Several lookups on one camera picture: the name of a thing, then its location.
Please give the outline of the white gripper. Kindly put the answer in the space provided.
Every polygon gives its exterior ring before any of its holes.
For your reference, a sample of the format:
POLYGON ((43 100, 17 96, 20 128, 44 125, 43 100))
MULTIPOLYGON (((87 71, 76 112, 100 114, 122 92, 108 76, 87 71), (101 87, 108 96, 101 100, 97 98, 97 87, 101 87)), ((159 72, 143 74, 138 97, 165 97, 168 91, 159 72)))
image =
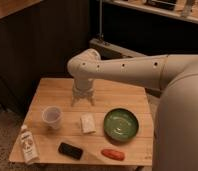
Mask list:
POLYGON ((90 104, 95 106, 95 101, 91 98, 93 92, 93 79, 74 79, 73 96, 75 98, 71 99, 71 106, 73 107, 79 98, 89 98, 90 104))

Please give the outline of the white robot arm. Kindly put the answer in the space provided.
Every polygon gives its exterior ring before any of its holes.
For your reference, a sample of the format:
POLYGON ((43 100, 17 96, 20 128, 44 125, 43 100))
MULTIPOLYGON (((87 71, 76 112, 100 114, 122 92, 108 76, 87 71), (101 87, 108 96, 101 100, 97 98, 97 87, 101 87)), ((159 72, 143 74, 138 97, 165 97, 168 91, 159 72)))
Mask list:
POLYGON ((103 60, 87 49, 67 63, 77 97, 105 79, 162 93, 154 121, 152 171, 198 171, 198 54, 103 60))

